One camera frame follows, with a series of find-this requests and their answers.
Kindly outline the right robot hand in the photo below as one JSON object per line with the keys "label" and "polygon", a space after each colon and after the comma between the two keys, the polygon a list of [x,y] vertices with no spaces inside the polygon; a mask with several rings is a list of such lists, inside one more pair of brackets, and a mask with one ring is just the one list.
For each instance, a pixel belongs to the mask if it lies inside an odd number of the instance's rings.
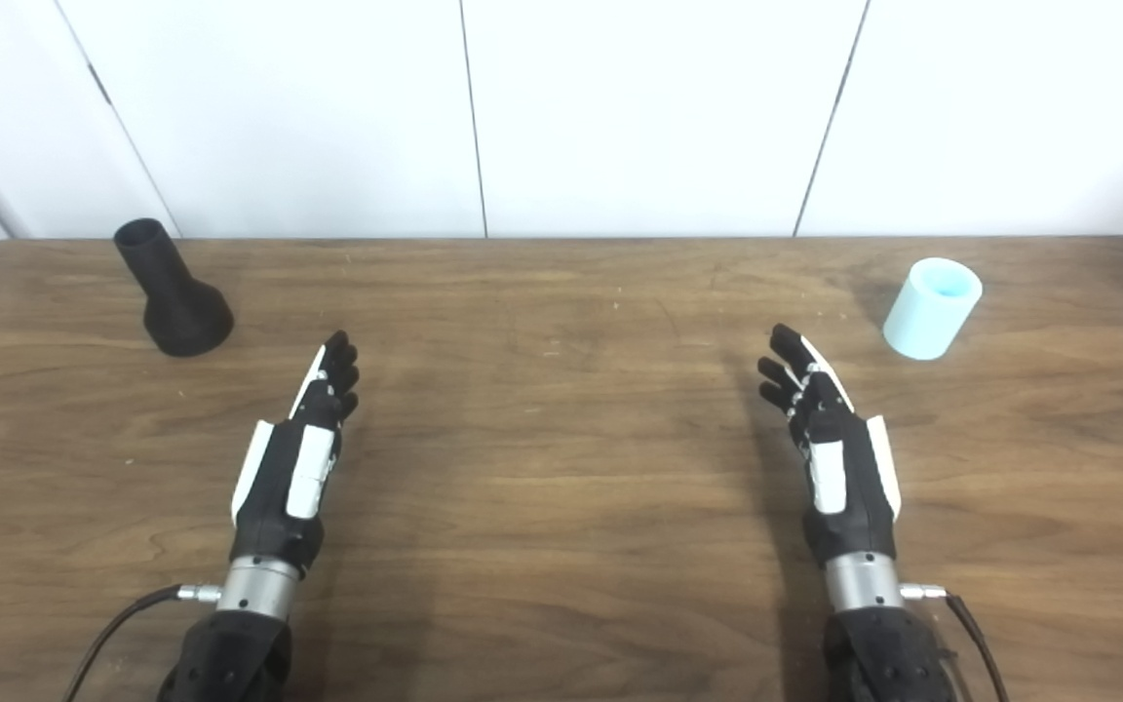
{"label": "right robot hand", "polygon": [[812,559],[821,567],[864,551],[895,559],[902,496],[885,418],[859,414],[833,366],[788,325],[772,328],[768,347],[774,356],[757,361],[760,396],[784,414],[802,456]]}

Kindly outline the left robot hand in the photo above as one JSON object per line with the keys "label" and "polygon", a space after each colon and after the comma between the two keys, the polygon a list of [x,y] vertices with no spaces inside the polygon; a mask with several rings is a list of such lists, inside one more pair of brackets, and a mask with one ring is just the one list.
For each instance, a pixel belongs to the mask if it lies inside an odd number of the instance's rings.
{"label": "left robot hand", "polygon": [[313,357],[285,419],[255,423],[232,489],[230,560],[280,560],[307,577],[325,546],[318,511],[343,450],[343,426],[358,405],[360,370],[348,334],[334,332]]}

